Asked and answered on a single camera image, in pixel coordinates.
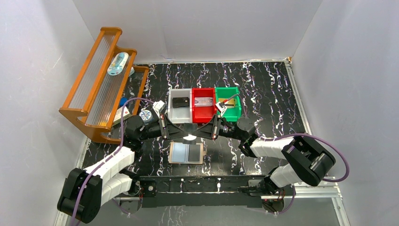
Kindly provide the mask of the red plastic bin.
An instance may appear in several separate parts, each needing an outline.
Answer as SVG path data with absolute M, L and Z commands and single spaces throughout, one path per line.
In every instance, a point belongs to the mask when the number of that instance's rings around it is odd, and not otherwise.
M 205 106 L 200 106 L 195 103 L 197 98 L 210 99 L 211 101 L 205 104 Z M 215 89 L 214 88 L 192 88 L 191 96 L 192 104 L 192 122 L 193 123 L 208 123 L 217 110 L 215 107 Z

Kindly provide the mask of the white plastic bin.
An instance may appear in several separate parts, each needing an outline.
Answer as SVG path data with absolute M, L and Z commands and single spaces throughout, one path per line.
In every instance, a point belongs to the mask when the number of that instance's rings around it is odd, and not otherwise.
M 174 124 L 192 123 L 192 89 L 170 89 L 168 92 L 168 118 Z M 172 98 L 188 97 L 190 99 L 189 107 L 173 108 Z

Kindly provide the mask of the beige leather card holder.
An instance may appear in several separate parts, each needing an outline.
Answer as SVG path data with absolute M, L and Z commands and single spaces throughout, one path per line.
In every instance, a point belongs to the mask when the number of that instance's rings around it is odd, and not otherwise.
M 207 154 L 202 143 L 184 144 L 172 142 L 168 155 L 171 164 L 202 164 Z

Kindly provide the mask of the green plastic bin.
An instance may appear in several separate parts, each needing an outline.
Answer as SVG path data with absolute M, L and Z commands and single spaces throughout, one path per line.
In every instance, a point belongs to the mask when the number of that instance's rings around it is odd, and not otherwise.
M 241 103 L 239 99 L 239 89 L 238 87 L 215 88 L 216 102 L 222 102 L 235 94 L 237 94 L 237 96 L 225 103 L 227 109 L 223 114 L 223 117 L 228 122 L 236 122 L 238 118 L 242 115 Z

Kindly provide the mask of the dark grey card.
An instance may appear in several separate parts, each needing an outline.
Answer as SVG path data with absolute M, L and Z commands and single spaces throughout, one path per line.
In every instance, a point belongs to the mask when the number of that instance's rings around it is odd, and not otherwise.
M 173 108 L 189 107 L 190 101 L 189 101 L 189 99 L 175 98 L 172 100 L 172 106 L 173 106 Z

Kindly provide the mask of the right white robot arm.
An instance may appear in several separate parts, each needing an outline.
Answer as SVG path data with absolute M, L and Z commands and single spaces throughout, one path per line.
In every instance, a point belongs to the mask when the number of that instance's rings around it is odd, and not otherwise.
M 190 134 L 212 140 L 219 136 L 236 139 L 240 141 L 240 151 L 247 157 L 271 157 L 287 161 L 286 165 L 272 169 L 256 185 L 241 189 L 249 195 L 277 195 L 285 186 L 300 182 L 318 186 L 336 163 L 335 157 L 309 134 L 260 137 L 256 133 L 255 122 L 247 116 L 241 116 L 231 123 L 215 114 L 208 123 Z

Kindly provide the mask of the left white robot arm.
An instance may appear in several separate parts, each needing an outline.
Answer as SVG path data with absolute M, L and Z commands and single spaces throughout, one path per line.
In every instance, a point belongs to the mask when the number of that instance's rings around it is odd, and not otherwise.
M 117 148 L 99 162 L 84 169 L 75 168 L 66 178 L 57 203 L 57 210 L 71 216 L 74 221 L 89 223 L 102 205 L 119 194 L 135 196 L 141 184 L 124 169 L 131 165 L 143 141 L 161 137 L 166 140 L 188 135 L 172 124 L 165 114 L 165 102 L 152 101 L 152 112 L 157 122 L 145 122 L 134 115 L 124 121 L 121 114 L 120 143 Z

